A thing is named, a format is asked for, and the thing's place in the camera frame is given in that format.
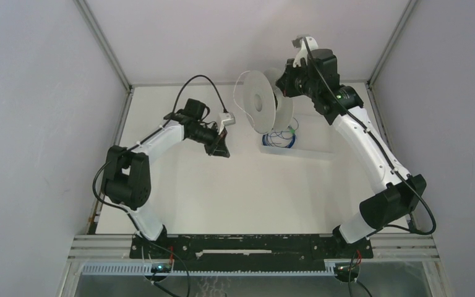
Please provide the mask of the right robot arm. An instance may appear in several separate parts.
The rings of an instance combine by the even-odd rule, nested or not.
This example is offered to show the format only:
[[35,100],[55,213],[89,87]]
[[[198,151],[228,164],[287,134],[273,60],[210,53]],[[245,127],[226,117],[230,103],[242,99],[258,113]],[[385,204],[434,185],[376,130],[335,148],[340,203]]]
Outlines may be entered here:
[[337,58],[330,49],[315,49],[288,59],[275,85],[286,97],[306,96],[350,145],[368,175],[373,196],[359,204],[358,212],[333,230],[333,251],[349,257],[357,242],[369,237],[424,204],[426,181],[413,176],[385,145],[370,122],[355,89],[340,82]]

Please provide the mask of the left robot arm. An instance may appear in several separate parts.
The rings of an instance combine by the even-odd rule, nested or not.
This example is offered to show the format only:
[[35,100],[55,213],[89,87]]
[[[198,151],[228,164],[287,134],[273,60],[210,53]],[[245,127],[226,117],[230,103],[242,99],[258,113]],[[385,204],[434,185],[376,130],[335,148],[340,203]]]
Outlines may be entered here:
[[169,242],[161,237],[165,226],[148,202],[153,162],[186,139],[202,144],[209,156],[230,156],[225,143],[226,128],[235,124],[236,119],[224,110],[215,122],[207,123],[203,116],[209,110],[201,101],[188,99],[183,109],[167,114],[153,132],[132,147],[110,147],[106,162],[98,172],[101,186],[94,193],[102,193],[109,199],[108,206],[127,214],[136,233],[146,239],[146,252],[154,258],[168,252]]

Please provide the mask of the white cable spool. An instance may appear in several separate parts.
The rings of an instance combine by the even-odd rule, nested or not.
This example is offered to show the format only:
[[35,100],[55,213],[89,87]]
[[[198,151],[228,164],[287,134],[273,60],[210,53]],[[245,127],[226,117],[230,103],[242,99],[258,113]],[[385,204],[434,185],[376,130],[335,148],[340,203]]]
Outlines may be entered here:
[[245,76],[242,85],[244,111],[250,125],[259,134],[284,130],[293,119],[293,100],[276,86],[282,75],[281,70],[270,68],[264,72],[250,71]]

